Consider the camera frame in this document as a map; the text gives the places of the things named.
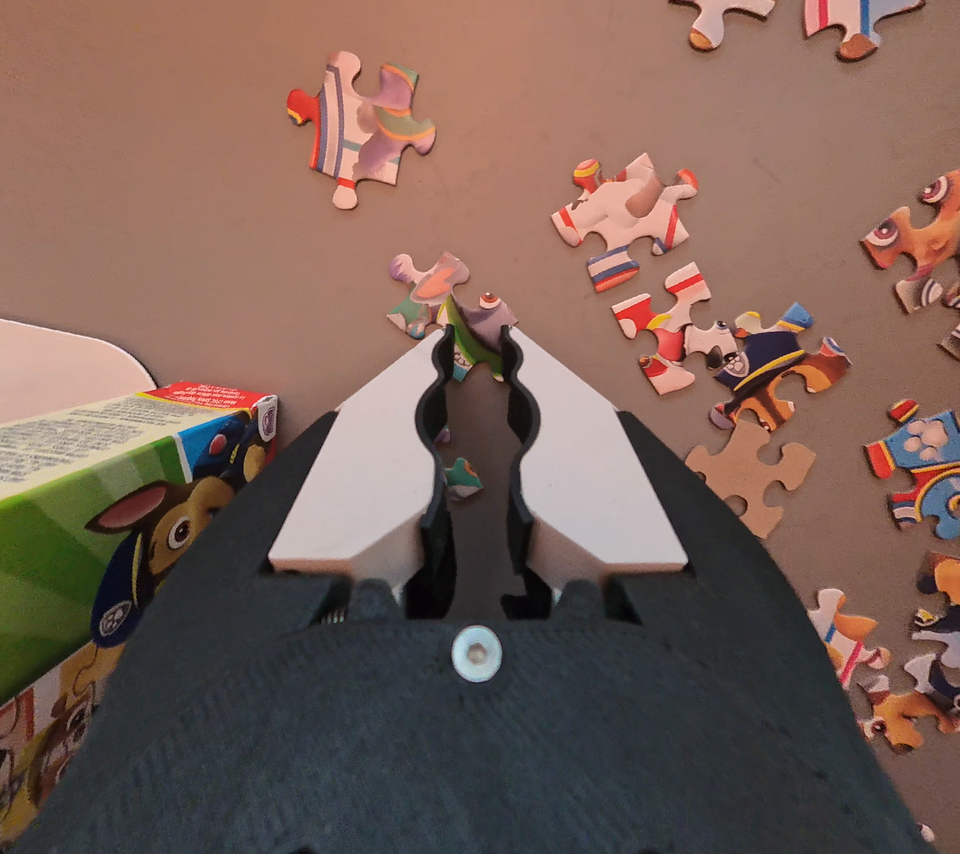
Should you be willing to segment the colourful puzzle box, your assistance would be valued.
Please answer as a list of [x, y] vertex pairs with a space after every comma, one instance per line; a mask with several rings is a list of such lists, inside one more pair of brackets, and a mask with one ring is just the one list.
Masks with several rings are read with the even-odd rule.
[[172, 568], [272, 459], [275, 394], [158, 388], [120, 347], [1, 321], [1, 837], [61, 781]]

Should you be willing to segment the blue paw print puzzle section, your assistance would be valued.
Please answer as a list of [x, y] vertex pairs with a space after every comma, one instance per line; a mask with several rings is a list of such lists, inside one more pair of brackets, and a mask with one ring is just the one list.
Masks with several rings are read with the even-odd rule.
[[959, 426], [955, 411], [919, 415], [914, 399], [889, 408], [897, 428], [864, 451], [872, 473], [889, 478], [901, 469], [911, 474], [913, 486], [892, 493], [888, 505], [894, 522], [905, 529], [933, 519], [934, 534], [944, 540], [959, 536]]

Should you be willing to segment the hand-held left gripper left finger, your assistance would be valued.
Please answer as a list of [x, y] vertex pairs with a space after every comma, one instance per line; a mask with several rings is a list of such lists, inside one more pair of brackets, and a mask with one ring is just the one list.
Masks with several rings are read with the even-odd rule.
[[452, 326], [339, 407], [270, 548], [275, 570], [382, 580], [414, 618], [450, 610], [456, 560], [443, 465]]

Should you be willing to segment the navy uniform dog puzzle piece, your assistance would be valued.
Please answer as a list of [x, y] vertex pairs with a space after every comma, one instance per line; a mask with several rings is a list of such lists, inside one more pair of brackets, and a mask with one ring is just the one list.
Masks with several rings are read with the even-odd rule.
[[714, 375], [731, 394], [729, 401], [715, 405], [709, 413], [716, 427], [732, 430], [740, 416], [752, 412], [766, 431], [773, 432], [795, 412], [792, 401], [776, 394], [787, 374], [802, 376], [808, 392], [822, 392], [847, 373], [851, 361], [834, 339], [824, 337], [815, 353], [802, 349], [799, 335], [812, 324], [812, 316], [798, 302], [768, 328], [756, 312], [736, 319], [734, 335], [741, 339], [741, 349]]

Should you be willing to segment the white dog red striped puzzle piece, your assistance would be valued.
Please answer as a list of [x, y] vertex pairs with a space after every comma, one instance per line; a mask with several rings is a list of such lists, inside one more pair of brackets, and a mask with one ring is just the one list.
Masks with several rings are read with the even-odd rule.
[[579, 198], [551, 215], [559, 236], [577, 247], [589, 233], [601, 235], [606, 252], [587, 261], [594, 289], [602, 293], [637, 275], [640, 265], [631, 259], [630, 244], [640, 238], [652, 241], [652, 253], [662, 255], [690, 235], [677, 210], [680, 200], [694, 197], [696, 176], [678, 171], [672, 184], [660, 180], [647, 153], [633, 160], [617, 176], [602, 176], [597, 159], [587, 159], [574, 170], [573, 181], [582, 188]]

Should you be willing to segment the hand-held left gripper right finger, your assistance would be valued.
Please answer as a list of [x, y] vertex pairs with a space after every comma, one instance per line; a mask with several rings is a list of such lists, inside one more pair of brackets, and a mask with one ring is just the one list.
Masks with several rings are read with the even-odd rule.
[[524, 333], [501, 329], [510, 465], [508, 545], [525, 593], [509, 619], [544, 619], [574, 581], [682, 570], [689, 558], [618, 409]]

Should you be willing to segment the grey desk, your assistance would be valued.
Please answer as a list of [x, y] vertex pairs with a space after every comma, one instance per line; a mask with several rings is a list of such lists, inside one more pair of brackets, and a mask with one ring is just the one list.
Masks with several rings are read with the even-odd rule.
[[[816, 462], [766, 541], [802, 599], [846, 592], [875, 618], [894, 691], [913, 641], [928, 550], [958, 554], [933, 522], [898, 529], [888, 496], [912, 486], [873, 476], [863, 447], [887, 409], [958, 410], [958, 361], [940, 346], [958, 312], [907, 315], [894, 285], [907, 256], [878, 269], [860, 240], [901, 205], [933, 218], [921, 189], [958, 168], [958, 0], [926, 0], [880, 21], [879, 51], [853, 64], [842, 32], [805, 39], [803, 0], [765, 21], [726, 15], [719, 49], [688, 42], [693, 8], [668, 0], [2, 0], [2, 317], [103, 338], [157, 381], [276, 392], [290, 443], [409, 348], [386, 319], [402, 299], [388, 264], [429, 267], [445, 250], [471, 270], [462, 297], [502, 296], [520, 329], [681, 457], [723, 433], [726, 392], [695, 355], [692, 387], [657, 397], [610, 307], [697, 261], [712, 289], [697, 323], [791, 303], [834, 337], [850, 372], [823, 393], [781, 389], [796, 414], [761, 454], [798, 442]], [[311, 169], [315, 126], [287, 113], [316, 95], [330, 55], [358, 56], [355, 91], [379, 69], [418, 72], [412, 116], [431, 119], [426, 154], [408, 146], [394, 185]], [[697, 178], [680, 200], [689, 237], [602, 293], [587, 262], [597, 233], [570, 247], [551, 215], [582, 193], [597, 159], [617, 176], [647, 153], [659, 179]]]

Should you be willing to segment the purple teal striped puzzle piece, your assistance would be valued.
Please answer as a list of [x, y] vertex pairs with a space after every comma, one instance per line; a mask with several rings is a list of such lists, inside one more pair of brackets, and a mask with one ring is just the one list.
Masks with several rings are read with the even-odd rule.
[[298, 126], [315, 126], [311, 169], [337, 181], [332, 196], [335, 207], [351, 210], [358, 203], [356, 183], [374, 179], [394, 185], [404, 149], [430, 152], [436, 140], [431, 119], [412, 116], [418, 72], [403, 65], [384, 63], [379, 69], [379, 90], [362, 96], [354, 89], [361, 61], [351, 52], [329, 56], [322, 86], [316, 95], [292, 89], [287, 113]]

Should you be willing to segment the orange dog face puzzle piece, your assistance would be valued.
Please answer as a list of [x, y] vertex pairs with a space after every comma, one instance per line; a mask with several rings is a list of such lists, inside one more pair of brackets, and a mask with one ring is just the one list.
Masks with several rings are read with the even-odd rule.
[[904, 669], [916, 680], [916, 690], [927, 696], [942, 711], [958, 717], [959, 686], [946, 671], [959, 670], [959, 606], [951, 605], [941, 616], [919, 609], [914, 616], [915, 641], [943, 644], [939, 654], [927, 653], [909, 660]]

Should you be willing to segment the green purple puzzle piece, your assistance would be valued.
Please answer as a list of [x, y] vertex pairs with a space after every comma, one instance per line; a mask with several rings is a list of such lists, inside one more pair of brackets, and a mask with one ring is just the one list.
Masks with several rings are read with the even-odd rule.
[[457, 301], [456, 285], [469, 280], [467, 265], [445, 252], [425, 272], [415, 268], [405, 253], [390, 263], [390, 276], [408, 285], [407, 296], [387, 314], [396, 327], [413, 339], [422, 339], [430, 324], [454, 328], [453, 377], [463, 381], [479, 364], [488, 364], [491, 376], [501, 382], [501, 328], [518, 322], [510, 307], [499, 296], [482, 295], [475, 307]]

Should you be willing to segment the orange dog eyes puzzle piece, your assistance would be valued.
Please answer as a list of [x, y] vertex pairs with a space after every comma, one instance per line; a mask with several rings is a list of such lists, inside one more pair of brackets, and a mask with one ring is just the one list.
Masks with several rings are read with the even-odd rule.
[[894, 285], [895, 296], [907, 313], [940, 300], [945, 306], [959, 306], [959, 283], [945, 290], [933, 271], [958, 256], [959, 171], [949, 171], [928, 184], [919, 199], [937, 208], [933, 221], [916, 227], [911, 211], [902, 206], [893, 211], [861, 239], [861, 245], [879, 269], [888, 269], [901, 255], [913, 259], [916, 269]]

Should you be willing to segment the tan pink striped puzzle piece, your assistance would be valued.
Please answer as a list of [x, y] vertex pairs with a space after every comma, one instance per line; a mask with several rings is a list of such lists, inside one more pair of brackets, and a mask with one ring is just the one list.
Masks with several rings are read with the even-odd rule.
[[883, 647], [869, 647], [869, 635], [878, 623], [865, 616], [842, 613], [846, 595], [838, 588], [822, 588], [817, 592], [816, 608], [806, 613], [833, 665], [842, 688], [848, 691], [859, 666], [879, 671], [891, 658]]

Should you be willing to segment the brown dog head puzzle piece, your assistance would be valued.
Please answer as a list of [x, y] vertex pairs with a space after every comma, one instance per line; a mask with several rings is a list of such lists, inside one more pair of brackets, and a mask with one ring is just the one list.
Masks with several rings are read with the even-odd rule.
[[872, 684], [859, 683], [870, 705], [870, 716], [857, 721], [858, 728], [868, 741], [881, 737], [892, 751], [905, 755], [921, 747], [925, 739], [918, 732], [915, 722], [921, 718], [934, 718], [942, 733], [958, 731], [956, 719], [942, 711], [930, 699], [916, 691], [892, 693], [886, 676], [879, 676]]

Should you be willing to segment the plain brown cardboard puzzle piece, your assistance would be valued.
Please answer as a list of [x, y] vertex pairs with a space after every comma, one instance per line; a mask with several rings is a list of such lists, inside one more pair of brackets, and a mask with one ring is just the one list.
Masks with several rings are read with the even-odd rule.
[[684, 461], [689, 469], [702, 475], [706, 485], [722, 500], [731, 497], [743, 500], [746, 510], [740, 515], [741, 521], [763, 539], [784, 514], [783, 508], [764, 503], [764, 492], [774, 483], [795, 490], [804, 482], [815, 461], [813, 451], [791, 442], [781, 448], [776, 464], [765, 464], [759, 459], [759, 451], [769, 440], [770, 435], [762, 426], [740, 420], [721, 452], [712, 455], [700, 445], [692, 449]]

